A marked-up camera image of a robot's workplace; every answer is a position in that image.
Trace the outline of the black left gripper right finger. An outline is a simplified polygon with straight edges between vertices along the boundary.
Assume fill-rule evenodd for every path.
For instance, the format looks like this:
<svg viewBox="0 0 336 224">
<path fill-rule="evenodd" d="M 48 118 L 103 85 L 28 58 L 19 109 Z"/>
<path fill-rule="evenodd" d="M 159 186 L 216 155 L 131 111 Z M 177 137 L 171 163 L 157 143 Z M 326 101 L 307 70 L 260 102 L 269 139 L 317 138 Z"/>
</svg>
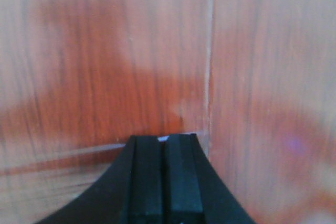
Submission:
<svg viewBox="0 0 336 224">
<path fill-rule="evenodd" d="M 165 142 L 165 223 L 254 223 L 204 154 L 196 134 Z"/>
</svg>

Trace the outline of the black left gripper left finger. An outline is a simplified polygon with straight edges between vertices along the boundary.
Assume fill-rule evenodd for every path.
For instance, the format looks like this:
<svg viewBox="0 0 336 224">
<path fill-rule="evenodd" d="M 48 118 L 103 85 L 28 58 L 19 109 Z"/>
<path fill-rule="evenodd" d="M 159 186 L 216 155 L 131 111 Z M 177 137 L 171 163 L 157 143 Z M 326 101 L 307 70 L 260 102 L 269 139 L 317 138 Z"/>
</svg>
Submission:
<svg viewBox="0 0 336 224">
<path fill-rule="evenodd" d="M 106 172 L 40 223 L 162 223 L 161 146 L 132 136 Z"/>
</svg>

